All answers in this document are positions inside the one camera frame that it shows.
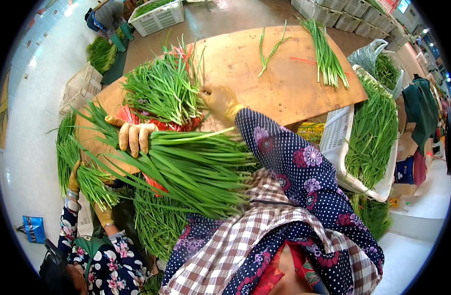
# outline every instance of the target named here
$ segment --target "navy floral jacket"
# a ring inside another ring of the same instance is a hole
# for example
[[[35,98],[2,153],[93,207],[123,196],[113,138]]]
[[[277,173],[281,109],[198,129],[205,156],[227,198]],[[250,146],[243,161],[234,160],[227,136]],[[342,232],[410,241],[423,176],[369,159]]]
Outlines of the navy floral jacket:
[[[311,144],[267,116],[242,109],[235,125],[247,145],[279,182],[289,200],[316,216],[324,228],[346,235],[383,273],[384,255],[367,227],[353,212],[348,197],[337,186],[335,168]],[[170,255],[162,286],[211,239],[220,221],[188,214],[188,224]],[[354,279],[347,249],[326,254],[314,230],[305,222],[292,222],[271,230],[261,239],[223,294],[248,295],[258,284],[264,268],[285,241],[313,241],[303,247],[314,270],[331,294],[354,294]]]
[[[58,249],[68,256],[68,263],[77,262],[88,271],[87,288],[90,294],[129,294],[140,292],[146,275],[145,262],[125,232],[109,236],[111,245],[102,245],[93,257],[91,267],[86,269],[90,257],[85,249],[74,245],[78,233],[78,213],[63,207],[60,221]]]

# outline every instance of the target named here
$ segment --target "yellow work glove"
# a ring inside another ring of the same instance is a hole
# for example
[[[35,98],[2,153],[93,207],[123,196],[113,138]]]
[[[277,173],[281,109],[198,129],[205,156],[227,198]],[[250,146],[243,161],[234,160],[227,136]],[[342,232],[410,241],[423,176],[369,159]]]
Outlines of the yellow work glove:
[[[78,172],[78,168],[80,165],[80,161],[76,162],[75,167],[71,171],[71,174],[69,175],[69,183],[68,183],[68,189],[72,192],[79,192],[79,184],[76,180],[76,173]]]
[[[113,116],[106,116],[104,120],[111,125],[121,128],[119,130],[119,147],[121,150],[127,150],[127,146],[129,146],[130,154],[134,158],[139,156],[139,145],[142,152],[148,153],[148,135],[158,131],[158,127],[155,124],[134,125]]]
[[[94,204],[94,211],[96,212],[102,227],[105,227],[106,224],[114,224],[114,220],[112,219],[112,209],[109,206],[105,207],[106,209],[103,211],[97,203]]]
[[[239,110],[245,108],[238,102],[235,92],[227,86],[204,86],[199,90],[198,96],[213,112],[223,115],[232,122],[235,121]]]

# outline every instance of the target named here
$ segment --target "green apron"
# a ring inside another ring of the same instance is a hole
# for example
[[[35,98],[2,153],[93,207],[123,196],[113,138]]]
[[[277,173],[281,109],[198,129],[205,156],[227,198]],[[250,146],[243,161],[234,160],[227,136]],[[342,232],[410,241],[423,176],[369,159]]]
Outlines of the green apron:
[[[111,245],[112,243],[109,240],[107,235],[103,235],[101,239],[94,236],[80,236],[73,242],[75,245],[83,248],[89,255],[89,260],[87,261],[86,269],[84,270],[84,280],[87,283],[87,275],[89,273],[89,268],[91,267],[91,263],[93,262],[94,255],[96,255],[99,248],[102,245]]]

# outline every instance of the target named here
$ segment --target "wooden cutting board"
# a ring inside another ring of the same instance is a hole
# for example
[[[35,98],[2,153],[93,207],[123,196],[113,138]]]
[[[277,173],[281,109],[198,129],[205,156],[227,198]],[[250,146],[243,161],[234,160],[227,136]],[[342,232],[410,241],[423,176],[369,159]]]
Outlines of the wooden cutting board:
[[[263,40],[265,58],[280,40],[283,27],[267,27]],[[312,36],[301,26],[288,26],[285,38],[292,37],[281,44],[270,59],[267,71],[257,78],[262,69],[259,40],[263,28],[256,28],[223,34],[199,40],[196,43],[197,54],[203,50],[205,60],[205,82],[231,87],[240,103],[274,119],[281,125],[292,124],[334,109],[361,102],[367,95],[346,57],[334,41],[328,38],[329,45],[340,61],[350,88],[344,88],[339,80],[339,88],[324,86],[317,82],[316,51]],[[290,57],[307,59],[300,61]],[[119,111],[125,93],[121,82],[125,77],[101,91],[97,99],[104,109],[115,115]],[[80,126],[91,124],[82,118],[77,119]],[[202,131],[217,131],[230,126],[214,116],[209,116],[202,124]],[[109,146],[93,139],[94,131],[80,128],[79,139],[93,154],[115,153]],[[138,170],[132,166],[116,162],[130,173]]]

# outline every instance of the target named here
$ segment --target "green rubber boot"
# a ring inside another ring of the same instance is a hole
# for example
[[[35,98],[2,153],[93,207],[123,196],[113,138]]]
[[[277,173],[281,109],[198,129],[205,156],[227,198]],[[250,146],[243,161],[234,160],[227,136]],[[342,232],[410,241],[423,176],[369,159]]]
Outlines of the green rubber boot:
[[[128,26],[128,23],[124,23],[121,26],[121,30],[122,30],[122,32],[124,32],[124,34],[130,41],[132,41],[134,39],[134,35],[132,35],[132,32],[130,31],[130,27]]]
[[[110,40],[112,41],[112,43],[114,43],[115,46],[117,46],[117,49],[120,52],[124,52],[125,51],[125,46],[124,46],[124,44],[122,44],[121,39],[119,38],[119,36],[117,36],[116,33],[114,33],[114,36],[112,36],[110,38]]]

